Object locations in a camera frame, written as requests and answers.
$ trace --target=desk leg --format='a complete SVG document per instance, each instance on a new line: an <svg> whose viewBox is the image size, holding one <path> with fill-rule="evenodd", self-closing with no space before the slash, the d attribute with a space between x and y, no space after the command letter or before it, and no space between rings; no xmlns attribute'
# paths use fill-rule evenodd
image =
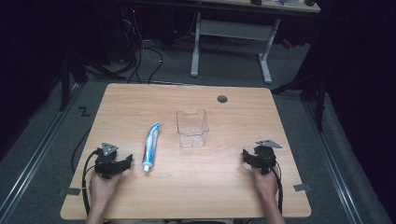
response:
<svg viewBox="0 0 396 224"><path fill-rule="evenodd" d="M201 33L201 12L197 12L197 22L195 25L195 45L194 52L192 53L191 62L191 76L198 77L198 66L199 66L199 37Z"/></svg>
<svg viewBox="0 0 396 224"><path fill-rule="evenodd" d="M265 45L263 53L259 54L259 60L260 60L260 65L262 66L262 75L264 76L264 82L266 84L271 84L272 79L270 75L270 71L268 70L268 64L267 64L267 56L268 53L270 52L271 46L274 42L274 38L276 35L277 27L279 26L280 19L276 19L274 22L274 25L271 29L271 32L268 37L267 44Z"/></svg>

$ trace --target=human arm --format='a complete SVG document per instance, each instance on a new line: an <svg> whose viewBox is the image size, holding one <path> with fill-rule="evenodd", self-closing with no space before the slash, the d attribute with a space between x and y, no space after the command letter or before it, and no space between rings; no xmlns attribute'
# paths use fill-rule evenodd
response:
<svg viewBox="0 0 396 224"><path fill-rule="evenodd" d="M274 173L262 175L259 169L251 167L254 174L256 190L259 193L268 224L283 224L285 219L280 213L276 203L277 182Z"/></svg>
<svg viewBox="0 0 396 224"><path fill-rule="evenodd" d="M91 210L87 217L87 224L102 224L103 215L110 202L121 174L114 175L111 179L104 179L92 171L90 181Z"/></svg>

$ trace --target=clear plastic container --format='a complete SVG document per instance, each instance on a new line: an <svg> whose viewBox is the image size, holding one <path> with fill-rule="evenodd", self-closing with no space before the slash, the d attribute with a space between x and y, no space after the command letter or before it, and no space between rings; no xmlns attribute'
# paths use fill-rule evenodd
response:
<svg viewBox="0 0 396 224"><path fill-rule="evenodd" d="M177 112L177 131L180 147L201 147L205 145L209 125L204 109Z"/></svg>

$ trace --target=toothpaste tube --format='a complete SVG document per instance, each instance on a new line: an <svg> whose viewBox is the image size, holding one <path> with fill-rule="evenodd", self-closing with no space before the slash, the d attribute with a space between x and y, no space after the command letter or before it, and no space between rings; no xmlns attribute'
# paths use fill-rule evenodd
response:
<svg viewBox="0 0 396 224"><path fill-rule="evenodd" d="M155 150L157 147L158 130L160 128L160 122L153 123L148 130L148 137L146 139L145 155L143 156L143 170L149 171L149 168L154 163Z"/></svg>

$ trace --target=light wood surface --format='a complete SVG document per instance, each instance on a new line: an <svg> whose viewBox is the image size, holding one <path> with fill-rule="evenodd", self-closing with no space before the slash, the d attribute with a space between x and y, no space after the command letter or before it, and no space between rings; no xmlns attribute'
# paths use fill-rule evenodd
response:
<svg viewBox="0 0 396 224"><path fill-rule="evenodd" d="M279 9L285 11L296 11L296 12L313 12L319 13L320 7L318 4L314 4L312 7L309 7L305 4L304 0L299 0L297 6L283 6L278 1L271 1L271 0L262 0L261 6L255 6L250 3L250 0L202 0L202 2L210 2L210 3L219 3L219 4L231 4L231 5L238 5L238 6L245 6L245 7L265 7L271 9Z"/></svg>
<svg viewBox="0 0 396 224"><path fill-rule="evenodd" d="M219 103L219 95L228 97ZM205 109L209 133L204 147L179 147L177 111ZM161 123L154 166L141 164L149 126ZM282 169L283 215L311 213L288 139L271 92L264 88L110 84L70 187L81 188L82 169L102 142L117 145L117 161L134 155L106 211L108 218L263 217L253 173L242 149L253 153L258 140L271 139ZM67 195L62 218L86 218L81 194Z"/></svg>

